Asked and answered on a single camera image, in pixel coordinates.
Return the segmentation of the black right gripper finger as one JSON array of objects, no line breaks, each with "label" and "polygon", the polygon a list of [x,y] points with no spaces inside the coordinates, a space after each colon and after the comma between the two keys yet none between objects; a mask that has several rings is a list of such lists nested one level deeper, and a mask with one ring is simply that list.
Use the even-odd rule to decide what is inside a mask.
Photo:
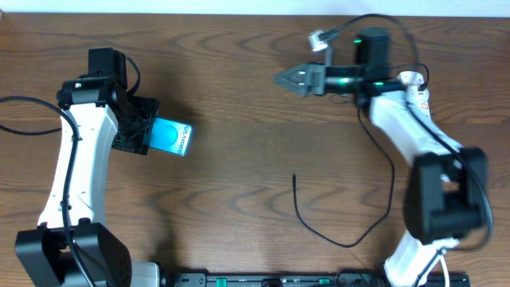
[{"label": "black right gripper finger", "polygon": [[275,82],[286,88],[290,92],[294,92],[299,96],[308,96],[309,85],[305,78],[283,78],[277,77]]},{"label": "black right gripper finger", "polygon": [[299,64],[275,75],[276,80],[303,80],[306,77],[307,65]]}]

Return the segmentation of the blue Galaxy smartphone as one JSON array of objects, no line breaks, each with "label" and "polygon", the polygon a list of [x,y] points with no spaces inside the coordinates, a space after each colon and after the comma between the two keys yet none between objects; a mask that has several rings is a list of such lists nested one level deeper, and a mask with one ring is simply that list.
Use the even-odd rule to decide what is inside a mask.
[{"label": "blue Galaxy smartphone", "polygon": [[189,124],[156,117],[149,148],[185,156],[192,131],[193,128]]}]

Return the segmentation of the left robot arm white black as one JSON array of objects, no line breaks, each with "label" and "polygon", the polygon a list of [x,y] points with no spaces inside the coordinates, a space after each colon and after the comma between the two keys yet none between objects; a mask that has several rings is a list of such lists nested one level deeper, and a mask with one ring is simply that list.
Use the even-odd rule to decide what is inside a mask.
[{"label": "left robot arm white black", "polygon": [[66,81],[56,174],[37,227],[18,232],[15,251],[36,286],[162,286],[160,266],[131,258],[107,228],[105,188],[113,149],[145,155],[157,100],[135,95],[125,75]]}]

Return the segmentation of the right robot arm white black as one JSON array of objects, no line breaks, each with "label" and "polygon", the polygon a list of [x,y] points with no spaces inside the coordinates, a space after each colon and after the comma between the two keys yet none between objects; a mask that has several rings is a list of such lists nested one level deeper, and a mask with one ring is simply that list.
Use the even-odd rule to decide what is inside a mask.
[{"label": "right robot arm white black", "polygon": [[485,190],[487,157],[448,137],[429,110],[428,69],[414,60],[391,76],[390,35],[384,28],[361,29],[355,37],[353,65],[334,65],[336,30],[318,29],[308,40],[324,53],[322,63],[307,63],[277,74],[276,82],[301,95],[353,96],[360,120],[382,130],[410,166],[403,203],[405,232],[385,260],[389,286],[423,286],[445,254],[459,250],[471,231],[493,229]]}]

